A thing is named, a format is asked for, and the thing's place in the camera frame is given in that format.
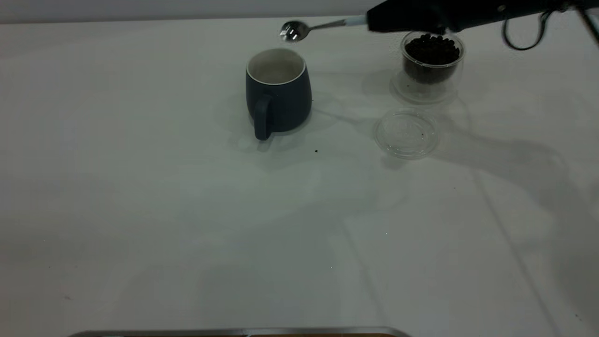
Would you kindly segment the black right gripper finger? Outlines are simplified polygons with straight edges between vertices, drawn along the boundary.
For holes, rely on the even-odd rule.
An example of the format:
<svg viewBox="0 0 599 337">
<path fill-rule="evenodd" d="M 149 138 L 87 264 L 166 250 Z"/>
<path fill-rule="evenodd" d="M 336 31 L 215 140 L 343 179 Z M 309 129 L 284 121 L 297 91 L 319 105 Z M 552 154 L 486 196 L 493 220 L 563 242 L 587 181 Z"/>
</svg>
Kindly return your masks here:
<svg viewBox="0 0 599 337">
<path fill-rule="evenodd" d="M 445 19 L 442 0 L 384 0 L 366 12 L 368 19 L 387 16 Z"/>
<path fill-rule="evenodd" d="M 446 27 L 437 22 L 418 18 L 368 18 L 368 29 L 376 33 L 423 31 L 444 34 Z"/>
</svg>

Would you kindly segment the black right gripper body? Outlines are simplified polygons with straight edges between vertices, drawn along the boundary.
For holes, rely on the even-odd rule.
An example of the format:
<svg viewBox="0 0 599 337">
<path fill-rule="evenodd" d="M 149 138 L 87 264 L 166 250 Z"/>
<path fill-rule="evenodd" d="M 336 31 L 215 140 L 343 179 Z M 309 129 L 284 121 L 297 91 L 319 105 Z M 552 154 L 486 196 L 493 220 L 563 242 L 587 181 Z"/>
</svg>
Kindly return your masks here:
<svg viewBox="0 0 599 337">
<path fill-rule="evenodd" d="M 452 32 L 501 21 L 505 0 L 450 0 L 445 5 L 445 27 Z"/>
</svg>

